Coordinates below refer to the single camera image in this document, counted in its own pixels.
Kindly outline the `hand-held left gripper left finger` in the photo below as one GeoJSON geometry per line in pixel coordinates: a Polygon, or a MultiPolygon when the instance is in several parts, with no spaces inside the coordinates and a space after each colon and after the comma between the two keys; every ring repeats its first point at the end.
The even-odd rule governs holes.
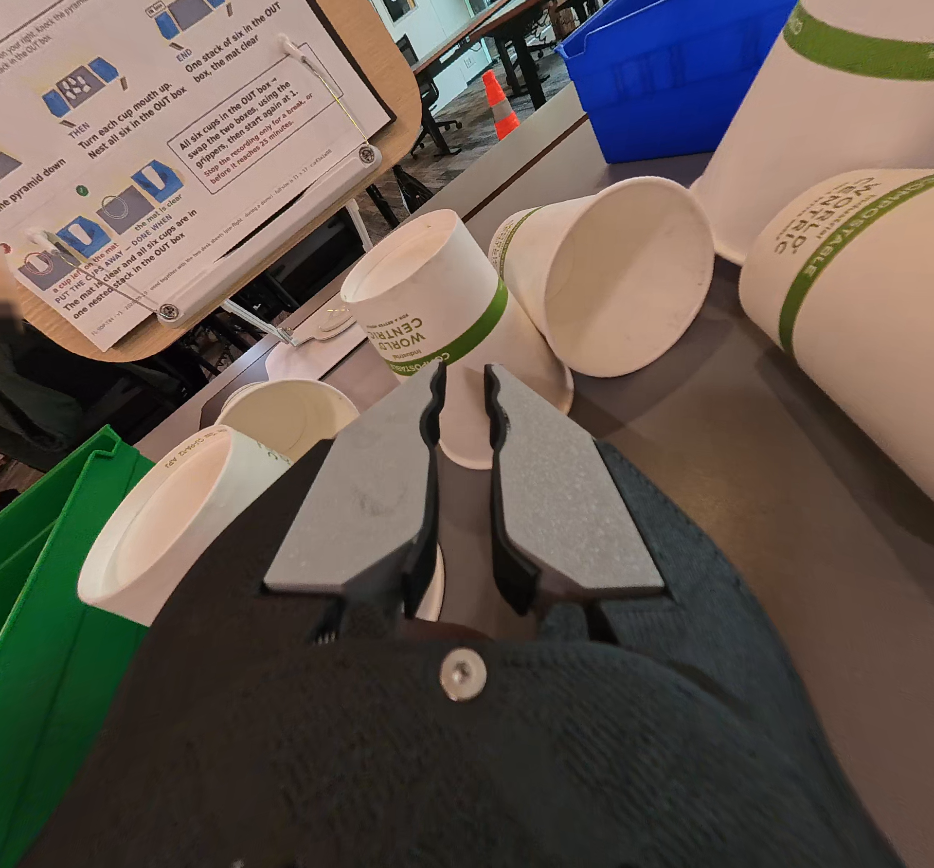
{"type": "Polygon", "coordinates": [[[333,439],[263,578],[272,593],[389,600],[416,617],[436,574],[447,365],[428,362],[333,439]]]}

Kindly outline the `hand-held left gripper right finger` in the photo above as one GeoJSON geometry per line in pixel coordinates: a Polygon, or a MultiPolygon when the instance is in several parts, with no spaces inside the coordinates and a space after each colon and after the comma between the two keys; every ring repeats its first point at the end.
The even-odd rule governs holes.
{"type": "Polygon", "coordinates": [[[596,440],[503,365],[485,366],[493,575],[520,616],[660,594],[663,577],[596,440]]]}

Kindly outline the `white paper cup green band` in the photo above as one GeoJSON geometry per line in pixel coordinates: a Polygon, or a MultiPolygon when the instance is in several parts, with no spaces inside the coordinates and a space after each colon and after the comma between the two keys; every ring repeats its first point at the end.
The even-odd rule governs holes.
{"type": "Polygon", "coordinates": [[[932,166],[932,94],[933,0],[798,0],[692,185],[717,253],[825,179],[932,166]]]}
{"type": "Polygon", "coordinates": [[[224,425],[185,439],[108,519],[81,568],[78,598],[150,626],[211,543],[291,465],[224,425]]]}
{"type": "Polygon", "coordinates": [[[229,426],[296,463],[358,417],[353,402],[333,386],[286,379],[237,389],[224,401],[215,424],[229,426]]]}
{"type": "Polygon", "coordinates": [[[561,362],[611,379],[683,336],[706,300],[716,251],[697,197],[642,176],[513,214],[487,256],[561,362]]]}
{"type": "Polygon", "coordinates": [[[570,371],[451,209],[409,220],[347,274],[341,298],[400,383],[425,365],[447,367],[440,446],[454,463],[489,470],[485,366],[503,365],[567,414],[570,371]]]}
{"type": "Polygon", "coordinates": [[[933,172],[870,168],[813,185],[744,260],[751,321],[933,495],[933,172]]]}

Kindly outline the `grey desk mat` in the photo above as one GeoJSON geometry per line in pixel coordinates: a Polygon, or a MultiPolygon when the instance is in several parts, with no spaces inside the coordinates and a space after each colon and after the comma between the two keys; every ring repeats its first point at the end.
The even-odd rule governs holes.
{"type": "Polygon", "coordinates": [[[723,550],[877,825],[932,866],[932,501],[744,316],[738,279],[717,260],[661,361],[576,376],[571,417],[723,550]]]}

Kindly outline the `board stand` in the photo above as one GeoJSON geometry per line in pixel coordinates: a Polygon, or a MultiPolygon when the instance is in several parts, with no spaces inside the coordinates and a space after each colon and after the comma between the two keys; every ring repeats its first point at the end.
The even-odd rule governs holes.
{"type": "Polygon", "coordinates": [[[302,258],[297,267],[299,284],[282,283],[265,271],[222,303],[222,309],[240,324],[271,339],[264,358],[269,380],[318,380],[362,341],[354,314],[341,296],[344,280],[381,238],[434,194],[401,163],[392,168],[392,177],[401,213],[393,210],[379,185],[366,189],[388,230],[373,238],[351,200],[342,209],[346,219],[340,231],[326,231],[333,224],[328,220],[292,249],[302,258]]]}

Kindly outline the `green plastic bin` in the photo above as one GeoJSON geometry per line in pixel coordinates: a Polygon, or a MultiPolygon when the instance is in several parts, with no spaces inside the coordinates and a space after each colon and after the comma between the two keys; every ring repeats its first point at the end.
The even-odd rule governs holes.
{"type": "Polygon", "coordinates": [[[149,459],[105,426],[1,516],[1,865],[73,782],[145,628],[84,604],[90,547],[149,459]]]}

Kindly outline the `orange traffic cone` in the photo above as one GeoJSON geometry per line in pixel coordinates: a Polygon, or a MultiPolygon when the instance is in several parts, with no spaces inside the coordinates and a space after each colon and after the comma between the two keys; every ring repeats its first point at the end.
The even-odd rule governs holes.
{"type": "Polygon", "coordinates": [[[483,73],[482,80],[486,102],[494,120],[497,139],[503,140],[520,128],[520,118],[513,111],[510,100],[491,69],[483,73]]]}

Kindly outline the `blue plastic bin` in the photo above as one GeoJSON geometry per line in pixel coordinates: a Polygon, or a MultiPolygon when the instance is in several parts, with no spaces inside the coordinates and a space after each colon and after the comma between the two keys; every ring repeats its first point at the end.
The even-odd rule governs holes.
{"type": "Polygon", "coordinates": [[[607,163],[715,150],[798,0],[610,0],[557,48],[607,163]]]}

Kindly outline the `long wooden table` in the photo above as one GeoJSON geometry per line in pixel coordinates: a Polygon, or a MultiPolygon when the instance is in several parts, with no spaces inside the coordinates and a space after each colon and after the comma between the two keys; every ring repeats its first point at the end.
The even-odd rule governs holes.
{"type": "MultiPolygon", "coordinates": [[[[476,14],[459,32],[411,66],[418,82],[436,78],[473,45],[489,37],[500,50],[510,43],[516,51],[516,65],[520,68],[524,84],[511,82],[515,94],[527,94],[536,109],[545,104],[542,81],[525,39],[526,30],[538,21],[549,4],[557,0],[498,0],[476,14]]],[[[599,10],[597,0],[582,0],[585,18],[599,10]]]]}

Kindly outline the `white sheet holder bracket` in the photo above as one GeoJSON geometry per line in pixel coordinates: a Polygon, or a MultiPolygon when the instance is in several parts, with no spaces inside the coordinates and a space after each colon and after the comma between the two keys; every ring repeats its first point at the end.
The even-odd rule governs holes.
{"type": "Polygon", "coordinates": [[[350,191],[382,164],[380,149],[365,143],[347,154],[306,187],[298,197],[264,222],[240,243],[203,270],[193,272],[166,294],[157,305],[156,319],[167,327],[191,325],[195,312],[217,307],[240,289],[241,278],[255,277],[283,244],[318,220],[332,204],[342,207],[350,191]]]}

